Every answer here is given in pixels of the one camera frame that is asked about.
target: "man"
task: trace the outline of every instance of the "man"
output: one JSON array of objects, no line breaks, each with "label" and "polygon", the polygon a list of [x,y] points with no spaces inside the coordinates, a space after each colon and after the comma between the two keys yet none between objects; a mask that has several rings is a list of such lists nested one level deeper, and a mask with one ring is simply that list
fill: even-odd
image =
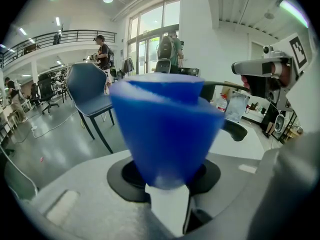
[{"label": "man", "polygon": [[5,85],[9,88],[9,95],[11,96],[12,107],[15,111],[18,112],[21,122],[24,123],[25,121],[28,120],[28,118],[26,117],[24,109],[20,104],[19,91],[16,90],[15,82],[10,80],[9,77],[6,77],[4,81],[5,81]]},{"label": "man", "polygon": [[172,38],[173,40],[173,46],[175,50],[175,54],[172,58],[170,58],[171,61],[171,69],[170,72],[177,72],[178,71],[178,66],[179,66],[179,59],[184,58],[184,54],[182,52],[182,45],[181,42],[177,36],[176,31],[170,31],[168,33],[168,36]]},{"label": "man", "polygon": [[97,45],[100,46],[98,50],[97,60],[98,62],[100,62],[100,69],[102,69],[106,74],[106,85],[104,86],[104,92],[107,92],[107,87],[109,88],[111,86],[111,81],[109,79],[109,74],[110,74],[110,66],[109,66],[110,58],[108,58],[109,47],[105,44],[105,38],[101,34],[96,37],[95,42]]}]

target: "white pillar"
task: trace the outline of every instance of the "white pillar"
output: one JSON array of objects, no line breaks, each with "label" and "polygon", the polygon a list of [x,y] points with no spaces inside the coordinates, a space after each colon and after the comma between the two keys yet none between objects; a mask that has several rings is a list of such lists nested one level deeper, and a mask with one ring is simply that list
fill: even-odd
[{"label": "white pillar", "polygon": [[33,83],[38,85],[38,70],[37,70],[37,61],[36,60],[32,60],[31,61],[31,70],[32,70],[32,79],[33,79]]},{"label": "white pillar", "polygon": [[2,103],[3,105],[8,104],[8,100],[6,98],[6,90],[5,90],[5,79],[4,79],[4,73],[2,69],[0,69],[0,89],[1,89],[1,96],[2,96]]}]

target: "black handle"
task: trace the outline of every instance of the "black handle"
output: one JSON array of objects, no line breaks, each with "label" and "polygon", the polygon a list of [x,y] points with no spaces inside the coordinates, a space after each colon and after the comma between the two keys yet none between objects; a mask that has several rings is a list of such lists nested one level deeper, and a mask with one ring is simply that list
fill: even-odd
[{"label": "black handle", "polygon": [[228,119],[224,121],[222,130],[229,133],[235,142],[242,141],[248,133],[248,131],[243,126]]}]

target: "white countertop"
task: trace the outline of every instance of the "white countertop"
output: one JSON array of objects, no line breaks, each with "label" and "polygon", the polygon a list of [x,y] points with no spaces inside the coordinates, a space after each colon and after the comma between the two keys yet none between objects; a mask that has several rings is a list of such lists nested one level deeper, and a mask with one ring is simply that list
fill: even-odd
[{"label": "white countertop", "polygon": [[261,160],[265,151],[256,131],[245,124],[240,123],[240,125],[248,132],[242,141],[234,141],[229,133],[220,130],[209,152],[230,157]]}]

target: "chair leg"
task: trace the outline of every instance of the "chair leg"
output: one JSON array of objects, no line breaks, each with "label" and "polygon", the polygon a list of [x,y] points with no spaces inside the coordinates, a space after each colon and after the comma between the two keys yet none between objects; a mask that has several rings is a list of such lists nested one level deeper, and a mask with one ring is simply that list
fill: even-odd
[{"label": "chair leg", "polygon": [[101,131],[100,131],[100,129],[99,129],[97,123],[96,123],[95,118],[94,118],[94,117],[90,117],[90,119],[91,119],[91,122],[92,122],[92,124],[93,124],[96,132],[98,133],[100,139],[102,140],[103,144],[106,146],[106,148],[109,150],[109,152],[110,152],[111,154],[113,154],[114,152],[112,151],[112,149],[110,148],[110,146],[109,146],[109,144],[107,143],[106,139],[105,139],[104,136],[102,135],[102,133],[101,133]]},{"label": "chair leg", "polygon": [[87,122],[86,122],[86,120],[85,120],[85,118],[84,118],[84,115],[83,115],[80,111],[78,111],[78,112],[79,112],[80,118],[81,118],[81,120],[82,120],[82,122],[83,122],[83,124],[84,124],[84,126],[85,126],[85,128],[86,128],[86,130],[88,131],[88,133],[90,134],[90,136],[92,137],[92,139],[95,139],[94,135],[93,135],[92,132],[90,131],[89,126],[87,125]]},{"label": "chair leg", "polygon": [[109,115],[110,115],[112,124],[115,125],[114,118],[112,117],[112,114],[111,114],[111,109],[109,109]]}]

